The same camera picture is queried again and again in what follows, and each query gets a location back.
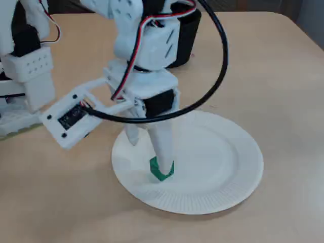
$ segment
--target black component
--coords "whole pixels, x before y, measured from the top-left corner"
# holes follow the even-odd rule
[[[214,85],[204,94],[202,98],[200,98],[198,101],[193,103],[192,105],[189,105],[179,111],[166,114],[166,115],[159,115],[153,118],[125,118],[125,117],[120,117],[120,116],[115,116],[115,115],[109,115],[103,112],[100,112],[98,110],[94,110],[92,108],[88,107],[82,107],[83,110],[85,110],[89,115],[93,115],[95,117],[105,119],[105,120],[111,120],[113,122],[117,123],[126,123],[126,124],[146,124],[146,123],[156,123],[156,122],[162,122],[164,120],[169,120],[169,119],[174,119],[179,116],[185,115],[203,104],[205,104],[211,97],[212,95],[218,90],[218,88],[221,86],[221,84],[224,81],[224,77],[227,72],[228,68],[228,41],[227,41],[227,36],[225,33],[225,30],[215,15],[214,11],[212,8],[207,4],[206,0],[198,0],[198,2],[202,5],[202,7],[206,10],[208,15],[210,16],[211,20],[215,24],[215,27],[220,35],[221,41],[222,41],[222,48],[223,48],[223,60],[222,60],[222,67],[221,71],[214,83]]]
[[[182,3],[175,3],[171,5],[173,13],[181,13],[189,10],[190,6]],[[194,40],[197,35],[198,27],[201,19],[201,11],[196,10],[194,13],[179,18],[180,21],[180,35],[178,43],[177,60],[172,63],[168,68],[179,67],[186,64],[191,56]]]
[[[158,14],[163,10],[165,0],[142,0],[143,17]]]
[[[11,80],[5,75],[5,72],[0,73],[0,81]]]
[[[26,24],[13,30],[15,49],[13,56],[22,57],[41,48],[41,42],[35,27]]]
[[[59,118],[58,122],[62,125],[62,127],[64,127],[65,130],[69,130],[85,115],[87,115],[87,113],[81,108],[81,106],[76,105],[61,118]]]
[[[144,100],[146,117],[152,118],[172,108],[174,102],[174,91],[168,90],[162,94]]]
[[[151,72],[150,70],[147,70],[147,69],[145,69],[145,68],[141,68],[141,67],[139,67],[139,66],[134,66],[134,69],[136,70],[136,71],[139,71],[139,72]]]
[[[16,98],[16,97],[22,97],[22,96],[26,96],[26,95],[25,94],[3,95],[3,96],[0,96],[0,98]]]
[[[17,2],[14,17],[11,23],[11,29],[14,30],[19,25],[27,24],[26,11],[20,1]]]

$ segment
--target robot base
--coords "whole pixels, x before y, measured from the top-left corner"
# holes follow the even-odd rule
[[[155,157],[146,130],[136,146],[123,131],[112,151],[119,182],[136,198],[164,211],[200,215],[231,208],[247,199],[263,175],[255,140],[220,116],[194,111],[173,120],[174,175],[160,182],[151,172]]]
[[[0,104],[0,139],[41,124],[40,112],[31,114],[23,103],[24,98],[14,98],[9,104]]]

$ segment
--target black cable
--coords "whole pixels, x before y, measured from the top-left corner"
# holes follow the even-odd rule
[[[26,94],[14,94],[14,95],[2,95],[0,98],[16,98],[16,97],[23,97],[26,96]]]
[[[105,119],[105,120],[111,120],[113,122],[117,123],[127,123],[127,124],[145,124],[145,123],[155,123],[155,122],[161,122],[163,120],[169,120],[173,119],[182,115],[185,115],[200,106],[202,106],[204,103],[206,103],[212,95],[218,90],[220,85],[223,82],[223,79],[226,75],[227,72],[227,67],[228,67],[228,42],[227,42],[227,37],[226,33],[224,31],[224,28],[222,24],[220,23],[219,19],[211,9],[211,7],[206,3],[205,0],[198,0],[198,2],[202,5],[202,7],[206,10],[214,24],[216,25],[216,28],[219,32],[220,38],[222,40],[222,45],[223,45],[223,63],[222,63],[222,68],[220,71],[220,74],[215,82],[215,84],[211,87],[211,89],[196,103],[173,113],[166,114],[166,115],[161,115],[153,118],[125,118],[125,117],[120,117],[120,116],[114,116],[114,115],[108,115],[106,113],[87,108],[87,107],[82,107],[89,115],[93,115],[95,117]]]

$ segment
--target green block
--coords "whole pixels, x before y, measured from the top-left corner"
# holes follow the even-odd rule
[[[170,176],[172,176],[174,174],[174,162],[172,164],[170,173],[165,176],[164,174],[161,173],[161,171],[158,167],[157,157],[154,157],[153,159],[150,160],[150,168],[151,168],[152,174],[155,175],[155,177],[157,177],[159,179],[159,181],[164,181],[165,179],[169,178]]]

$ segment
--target white bracket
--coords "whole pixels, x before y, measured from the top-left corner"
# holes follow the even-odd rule
[[[123,96],[123,102],[112,107],[106,107],[90,93],[90,90],[107,84],[107,79],[100,78],[78,86],[40,116],[44,126],[49,130],[61,147],[70,149],[102,122],[102,119],[86,114],[72,127],[68,129],[64,128],[59,122],[59,119],[71,111],[75,106],[79,105],[80,102],[88,100],[93,105],[94,109],[112,115],[127,111],[134,107],[134,103],[126,96]]]

